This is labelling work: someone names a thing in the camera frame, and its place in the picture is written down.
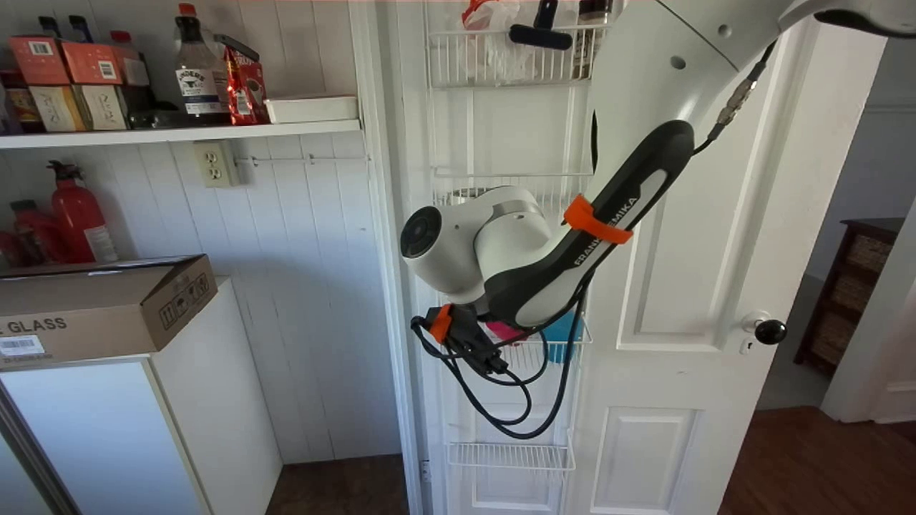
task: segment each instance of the wooden floor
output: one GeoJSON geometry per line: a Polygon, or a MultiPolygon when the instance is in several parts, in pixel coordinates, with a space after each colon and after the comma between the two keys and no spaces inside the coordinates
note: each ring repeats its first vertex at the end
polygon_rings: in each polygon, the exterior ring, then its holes
{"type": "Polygon", "coordinates": [[[720,515],[916,515],[916,428],[758,412],[720,515]]]}
{"type": "Polygon", "coordinates": [[[287,467],[269,515],[407,515],[400,455],[287,467]]]}
{"type": "MultiPolygon", "coordinates": [[[[407,515],[400,457],[287,467],[269,515],[407,515]]],[[[720,515],[916,515],[916,422],[758,412],[720,515]]]]}

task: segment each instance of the pantry shelf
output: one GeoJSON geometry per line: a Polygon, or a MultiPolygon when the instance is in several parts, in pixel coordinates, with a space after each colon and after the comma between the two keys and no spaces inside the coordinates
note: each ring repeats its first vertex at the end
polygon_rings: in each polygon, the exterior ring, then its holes
{"type": "Polygon", "coordinates": [[[3,149],[78,149],[78,146],[152,146],[188,141],[255,141],[297,135],[361,131],[358,119],[287,123],[287,125],[199,125],[199,128],[149,128],[149,131],[81,131],[81,135],[9,135],[3,149]]]}

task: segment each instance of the electrical outlet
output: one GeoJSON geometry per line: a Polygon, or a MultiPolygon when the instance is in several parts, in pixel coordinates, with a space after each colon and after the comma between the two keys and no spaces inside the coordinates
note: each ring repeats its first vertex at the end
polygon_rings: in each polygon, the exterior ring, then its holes
{"type": "Polygon", "coordinates": [[[234,163],[225,143],[205,141],[194,143],[198,171],[202,186],[209,189],[232,189],[234,186],[234,163]]]}

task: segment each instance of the blue item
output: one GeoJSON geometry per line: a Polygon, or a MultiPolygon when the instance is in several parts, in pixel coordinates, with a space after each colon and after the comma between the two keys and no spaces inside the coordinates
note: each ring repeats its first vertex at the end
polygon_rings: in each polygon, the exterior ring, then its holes
{"type": "Polygon", "coordinates": [[[564,362],[566,358],[566,342],[569,342],[569,329],[573,329],[574,311],[561,315],[556,322],[550,322],[540,335],[547,339],[547,361],[550,362],[564,362]]]}

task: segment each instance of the door knob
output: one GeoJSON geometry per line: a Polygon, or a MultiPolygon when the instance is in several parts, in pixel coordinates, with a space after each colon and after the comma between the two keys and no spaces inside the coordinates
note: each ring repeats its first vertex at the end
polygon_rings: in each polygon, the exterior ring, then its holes
{"type": "Polygon", "coordinates": [[[788,327],[785,327],[785,319],[768,317],[768,319],[752,322],[752,337],[763,347],[775,347],[788,337],[788,327]]]}

